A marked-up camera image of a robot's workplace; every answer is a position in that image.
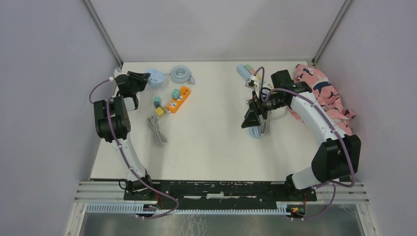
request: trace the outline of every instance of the power strip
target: power strip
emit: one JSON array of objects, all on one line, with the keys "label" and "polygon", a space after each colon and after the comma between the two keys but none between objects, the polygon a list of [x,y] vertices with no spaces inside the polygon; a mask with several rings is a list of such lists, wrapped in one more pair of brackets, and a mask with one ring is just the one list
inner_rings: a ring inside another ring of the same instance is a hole
[{"label": "power strip", "polygon": [[179,97],[177,99],[171,99],[170,103],[167,105],[167,110],[171,113],[178,111],[179,107],[184,103],[191,93],[191,89],[185,86],[179,89]]}]

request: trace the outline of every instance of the pink cloth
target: pink cloth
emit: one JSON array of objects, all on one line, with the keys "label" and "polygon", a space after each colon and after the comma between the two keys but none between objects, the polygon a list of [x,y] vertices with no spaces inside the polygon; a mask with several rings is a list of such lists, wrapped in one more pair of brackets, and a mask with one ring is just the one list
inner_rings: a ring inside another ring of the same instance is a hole
[{"label": "pink cloth", "polygon": [[[344,109],[342,100],[336,89],[328,82],[327,76],[317,68],[307,65],[297,65],[294,81],[305,81],[312,89],[317,101],[327,112],[328,116],[348,135],[352,135],[349,127],[349,120],[356,114]],[[293,110],[288,108],[293,116],[301,120],[301,117]]]}]

